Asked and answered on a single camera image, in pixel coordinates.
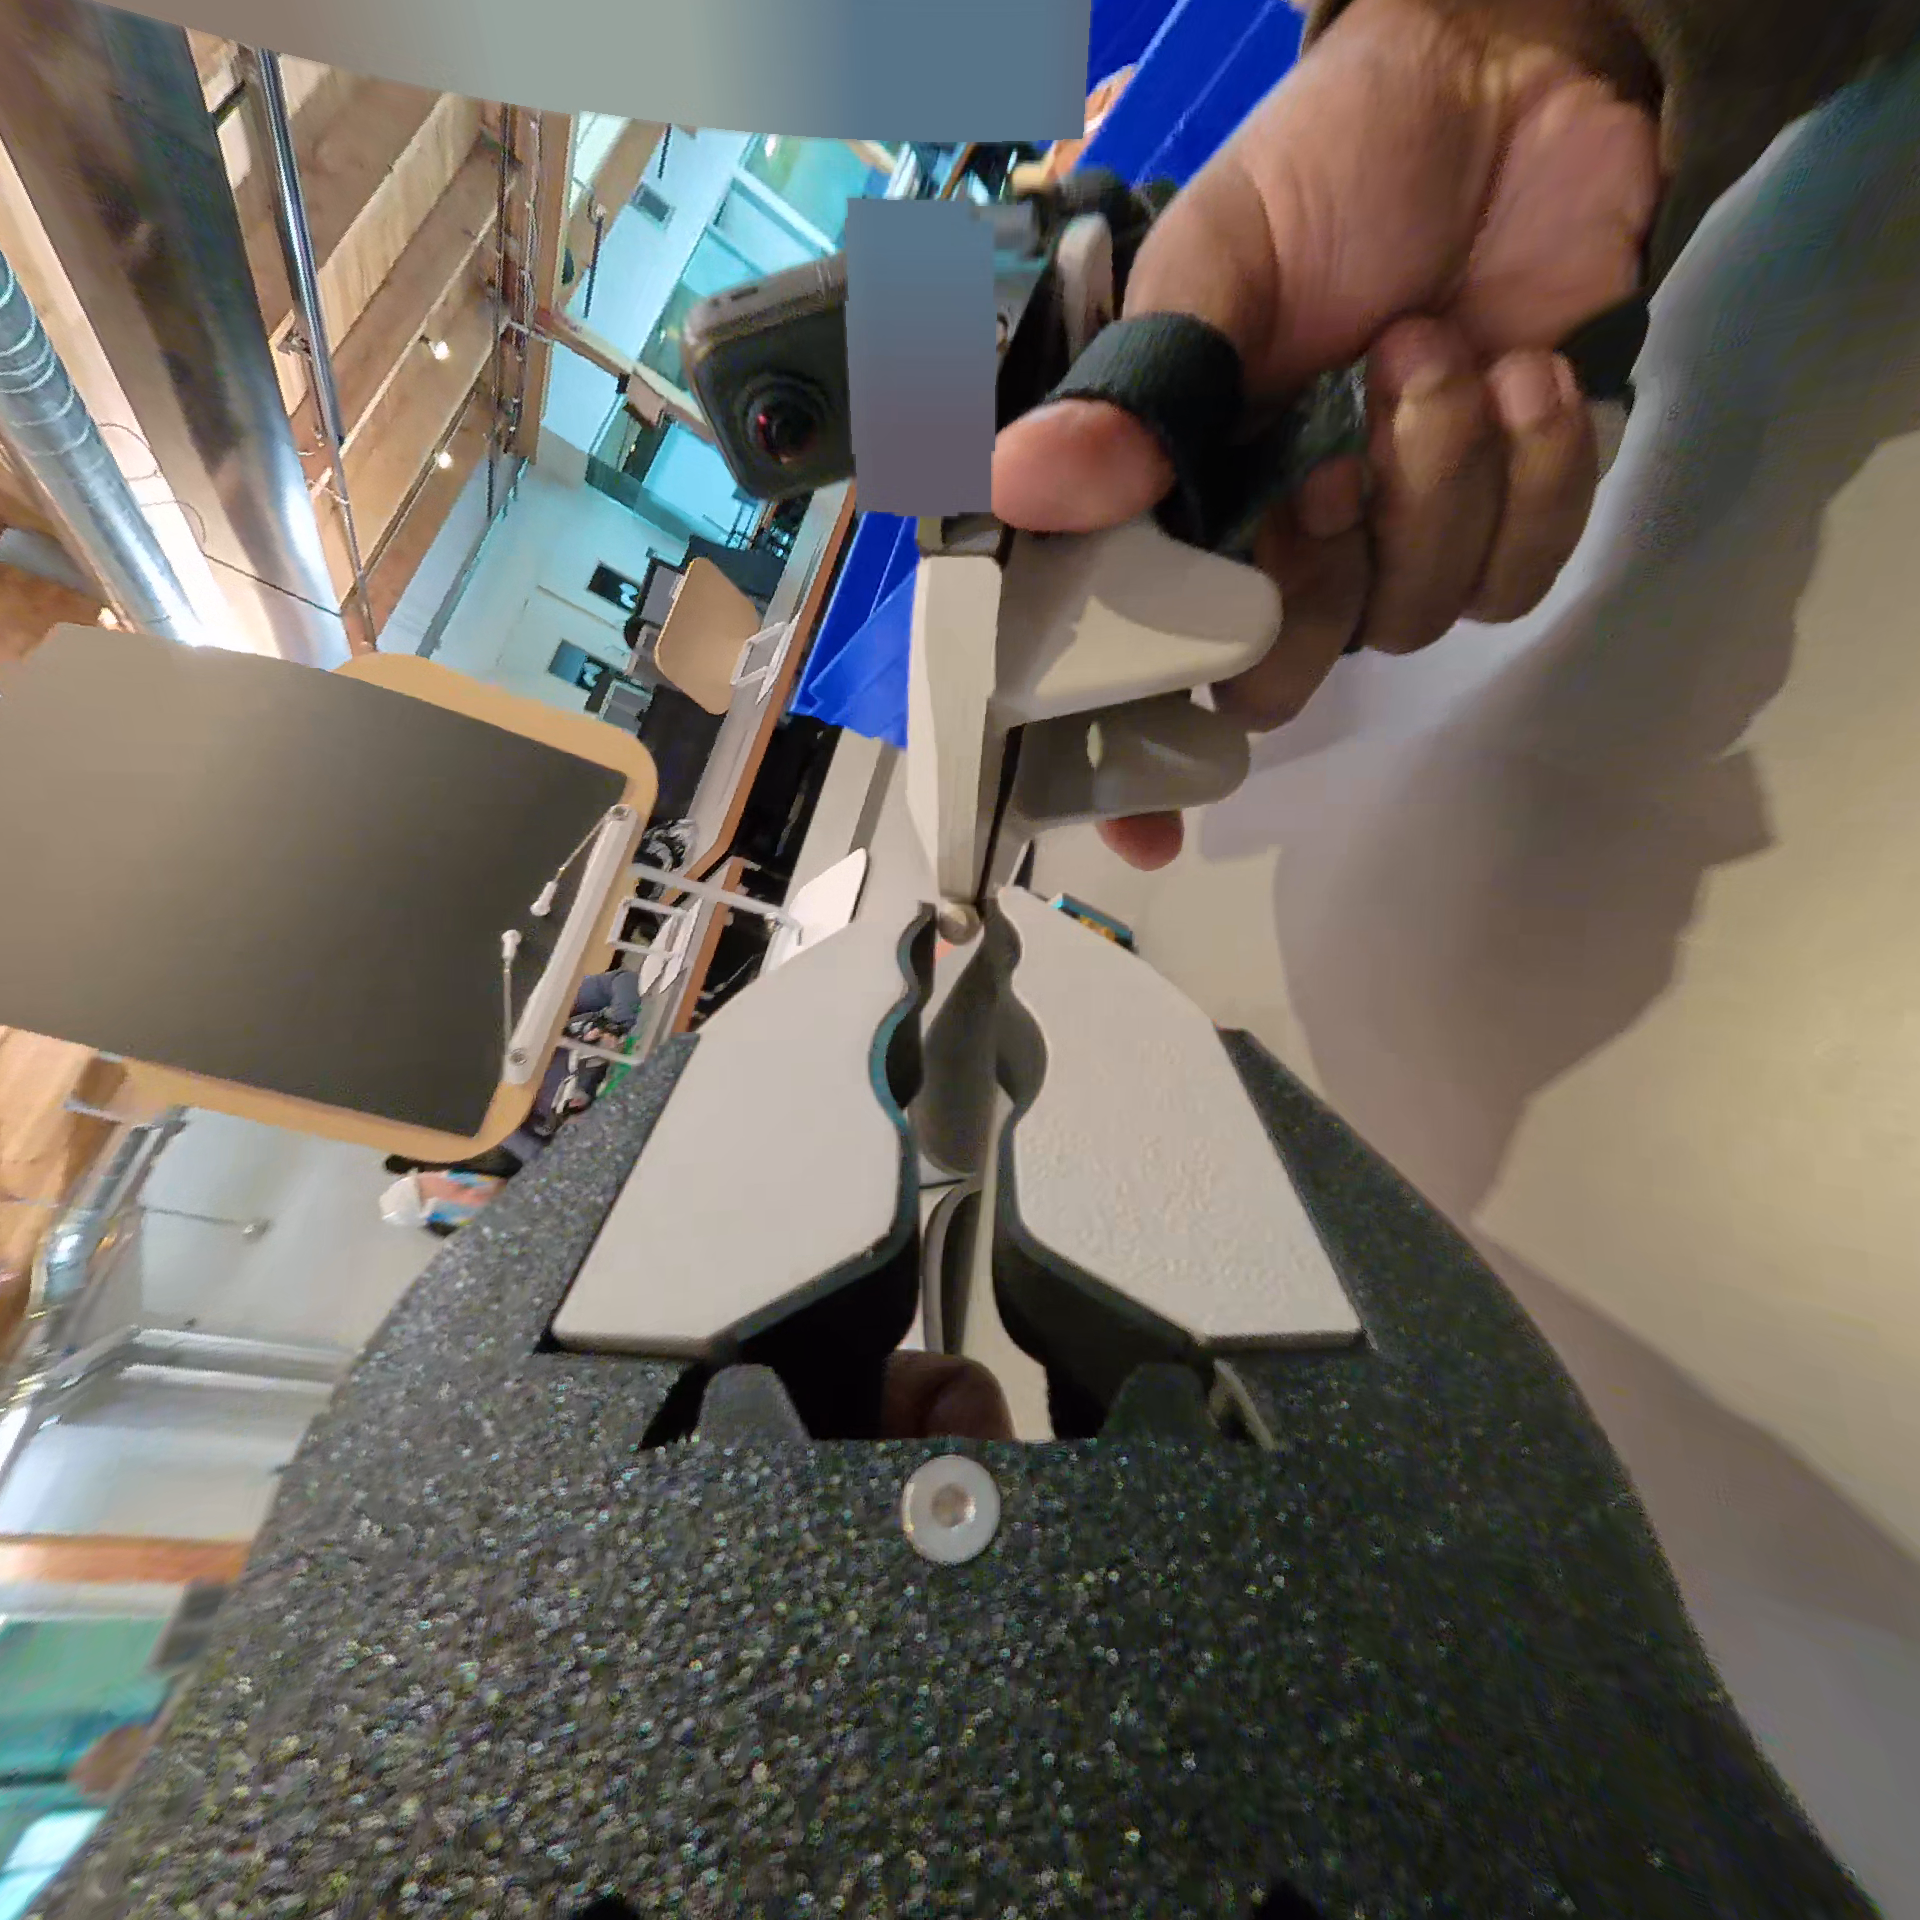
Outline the person's right forearm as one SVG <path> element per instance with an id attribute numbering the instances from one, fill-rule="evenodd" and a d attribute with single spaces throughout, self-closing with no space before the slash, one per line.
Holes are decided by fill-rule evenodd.
<path id="1" fill-rule="evenodd" d="M 1903 56 L 1915 2 L 1625 2 L 1663 84 L 1664 212 L 1697 221 L 1792 121 Z"/>

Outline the ribbed silver ventilation duct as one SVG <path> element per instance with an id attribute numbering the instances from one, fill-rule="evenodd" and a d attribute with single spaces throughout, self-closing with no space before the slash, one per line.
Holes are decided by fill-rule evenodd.
<path id="1" fill-rule="evenodd" d="M 94 423 L 24 281 L 3 261 L 3 426 L 8 446 L 73 536 L 81 561 L 145 632 L 206 632 L 150 513 Z"/>

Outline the large smooth metal pipe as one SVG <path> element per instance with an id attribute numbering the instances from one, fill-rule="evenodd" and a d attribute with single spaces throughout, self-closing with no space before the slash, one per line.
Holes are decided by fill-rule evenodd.
<path id="1" fill-rule="evenodd" d="M 71 4 L 92 109 L 90 184 L 114 261 L 161 352 L 201 479 L 209 560 L 249 586 L 276 649 L 350 656 L 292 426 L 282 404 L 225 150 L 186 31 L 111 4 Z"/>

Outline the white tablet stand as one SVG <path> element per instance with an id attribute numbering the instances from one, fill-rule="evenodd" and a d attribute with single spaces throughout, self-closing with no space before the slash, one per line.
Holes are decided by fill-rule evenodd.
<path id="1" fill-rule="evenodd" d="M 628 860 L 639 842 L 636 826 L 634 806 L 609 806 L 579 845 L 563 856 L 523 919 L 500 932 L 503 1087 L 532 1082 L 564 1024 L 576 974 L 584 970 L 593 949 L 617 943 L 617 928 L 627 911 L 668 913 L 678 901 L 735 908 L 779 928 L 776 957 L 771 959 L 778 967 L 854 920 L 871 871 L 868 850 L 856 848 L 786 903 L 764 903 L 737 886 L 688 878 L 654 862 Z M 523 935 L 537 920 L 546 924 L 554 916 L 567 885 L 571 886 L 567 911 L 551 928 L 550 956 L 537 965 L 531 983 L 522 988 L 516 978 Z"/>

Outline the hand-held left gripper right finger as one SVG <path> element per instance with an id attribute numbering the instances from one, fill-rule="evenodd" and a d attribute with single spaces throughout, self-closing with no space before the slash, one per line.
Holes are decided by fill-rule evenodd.
<path id="1" fill-rule="evenodd" d="M 992 1269 L 1057 1373 L 1344 1348 L 1360 1318 L 1215 1021 L 1135 952 L 1009 886 Z"/>

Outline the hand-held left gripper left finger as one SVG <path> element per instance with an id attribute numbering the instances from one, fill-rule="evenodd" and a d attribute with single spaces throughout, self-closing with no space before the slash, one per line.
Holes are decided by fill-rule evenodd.
<path id="1" fill-rule="evenodd" d="M 576 1353 L 884 1356 L 921 1306 L 934 910 L 905 903 L 758 978 L 699 1030 L 563 1297 Z"/>

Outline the black screen with wooden frame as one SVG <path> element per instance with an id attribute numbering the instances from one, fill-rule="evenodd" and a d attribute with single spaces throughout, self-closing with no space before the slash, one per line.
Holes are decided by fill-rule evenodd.
<path id="1" fill-rule="evenodd" d="M 500 932 L 656 765 L 416 656 L 62 625 L 6 663 L 3 1020 L 151 1096 L 426 1160 L 514 1134 Z"/>

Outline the light wooden panel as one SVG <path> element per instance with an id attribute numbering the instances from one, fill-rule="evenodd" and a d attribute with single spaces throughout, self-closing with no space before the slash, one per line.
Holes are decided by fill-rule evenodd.
<path id="1" fill-rule="evenodd" d="M 754 601 L 718 564 L 691 560 L 658 632 L 658 678 L 723 718 L 737 697 L 740 664 L 769 631 Z"/>

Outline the person's right hand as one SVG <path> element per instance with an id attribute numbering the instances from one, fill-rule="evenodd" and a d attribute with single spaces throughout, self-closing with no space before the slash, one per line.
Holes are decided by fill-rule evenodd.
<path id="1" fill-rule="evenodd" d="M 1543 601 L 1599 486 L 1558 348 L 1639 286 L 1655 95 L 1611 4 L 1344 4 L 1155 221 L 1130 317 L 1212 324 L 1260 399 L 1367 360 L 1367 454 L 1267 516 L 1282 631 L 1217 708 L 1268 730 L 1354 644 Z"/>

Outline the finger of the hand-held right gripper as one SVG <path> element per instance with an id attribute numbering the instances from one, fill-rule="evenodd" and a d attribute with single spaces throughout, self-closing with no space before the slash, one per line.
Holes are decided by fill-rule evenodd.
<path id="1" fill-rule="evenodd" d="M 911 609 L 905 806 L 947 913 L 976 910 L 1001 564 L 921 558 Z"/>
<path id="2" fill-rule="evenodd" d="M 1024 745 L 1032 726 L 1014 726 L 1000 745 L 1000 772 L 992 783 L 992 806 L 984 831 L 980 903 L 987 905 L 1009 885 L 1022 885 L 1038 839 L 1020 800 L 1024 777 Z"/>

